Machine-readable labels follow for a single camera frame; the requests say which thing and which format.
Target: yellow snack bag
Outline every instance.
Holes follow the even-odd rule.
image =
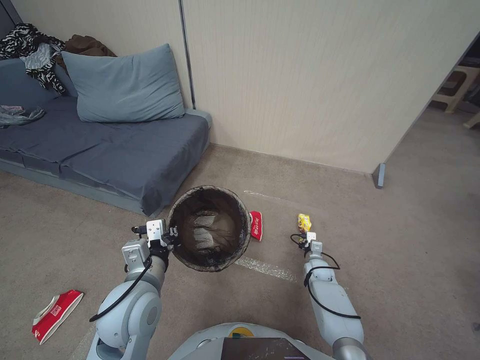
[[[310,222],[310,216],[305,214],[298,214],[298,228],[301,233],[306,233],[310,231],[312,223]]]

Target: gray carpet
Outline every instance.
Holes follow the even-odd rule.
[[[388,161],[383,190],[367,174],[211,145],[177,196],[204,184],[236,192],[264,217],[263,240],[245,256],[297,282],[237,264],[199,273],[172,256],[148,358],[235,321],[330,354],[301,284],[303,254],[289,240],[299,212],[339,261],[374,359],[480,358],[480,130],[463,128],[468,118],[428,109]],[[121,246],[147,219],[3,172],[0,206],[3,359],[85,358],[88,318],[123,281]],[[71,288],[83,300],[39,346],[33,317]]]

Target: brown clothing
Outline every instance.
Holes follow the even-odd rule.
[[[117,57],[108,47],[91,36],[73,35],[71,39],[65,43],[63,50],[72,54]],[[67,66],[64,63],[62,55],[57,56],[55,61],[67,71]]]

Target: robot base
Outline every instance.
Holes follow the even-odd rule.
[[[295,348],[310,359],[332,360],[330,356],[288,336],[282,331],[246,322],[227,322],[200,330],[180,345],[168,360],[220,359],[222,357],[224,338],[227,338],[236,328],[246,328],[254,337],[258,338],[287,339]]]

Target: beige wall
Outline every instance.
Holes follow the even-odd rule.
[[[479,0],[184,0],[215,143],[372,172],[480,30]]]
[[[11,0],[24,22],[64,41],[90,35],[118,56],[169,43],[183,102],[191,107],[178,0]]]

